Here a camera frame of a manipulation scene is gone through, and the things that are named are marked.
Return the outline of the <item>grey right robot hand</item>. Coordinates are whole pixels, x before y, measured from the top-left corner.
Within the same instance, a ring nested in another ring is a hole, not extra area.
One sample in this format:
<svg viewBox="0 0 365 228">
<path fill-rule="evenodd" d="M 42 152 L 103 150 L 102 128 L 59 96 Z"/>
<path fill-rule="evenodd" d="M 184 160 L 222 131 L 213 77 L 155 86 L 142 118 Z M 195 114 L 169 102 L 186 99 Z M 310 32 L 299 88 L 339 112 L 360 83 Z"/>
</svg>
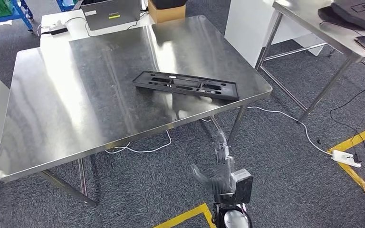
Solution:
<svg viewBox="0 0 365 228">
<path fill-rule="evenodd" d="M 216 133 L 215 156 L 216 156 L 216 175 L 206 177 L 201 173 L 198 166 L 190 165 L 193 177 L 209 193 L 214 196 L 215 203 L 226 205 L 234 204 L 234 189 L 231 186 L 231 174 L 234 170 L 234 158 L 230 155 L 227 138 L 223 130 Z"/>
</svg>

